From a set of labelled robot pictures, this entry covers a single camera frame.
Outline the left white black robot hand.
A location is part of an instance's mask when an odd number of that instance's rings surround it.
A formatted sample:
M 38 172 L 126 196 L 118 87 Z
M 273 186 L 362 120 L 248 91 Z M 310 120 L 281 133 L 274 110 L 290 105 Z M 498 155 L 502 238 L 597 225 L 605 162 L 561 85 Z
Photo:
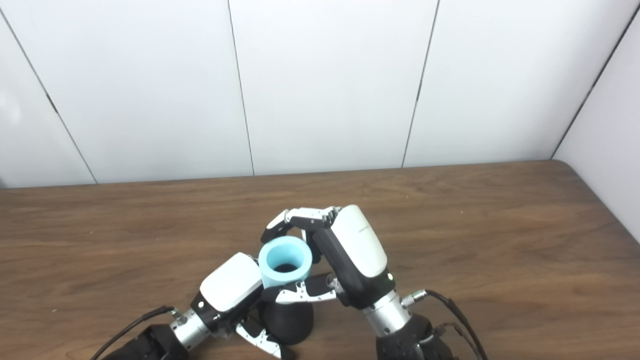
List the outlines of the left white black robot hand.
M 190 303 L 185 327 L 194 328 L 190 346 L 206 338 L 238 335 L 278 360 L 288 349 L 257 318 L 264 290 L 258 260 L 238 252 L 202 280 Z

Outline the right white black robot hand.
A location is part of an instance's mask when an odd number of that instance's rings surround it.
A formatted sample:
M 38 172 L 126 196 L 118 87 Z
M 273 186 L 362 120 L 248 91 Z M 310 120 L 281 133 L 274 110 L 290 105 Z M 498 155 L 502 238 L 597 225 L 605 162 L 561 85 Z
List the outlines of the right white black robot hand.
M 344 306 L 365 310 L 395 289 L 387 255 L 358 205 L 284 209 L 266 225 L 260 241 L 269 244 L 292 228 L 301 230 L 312 264 L 327 260 L 342 287 L 337 296 Z

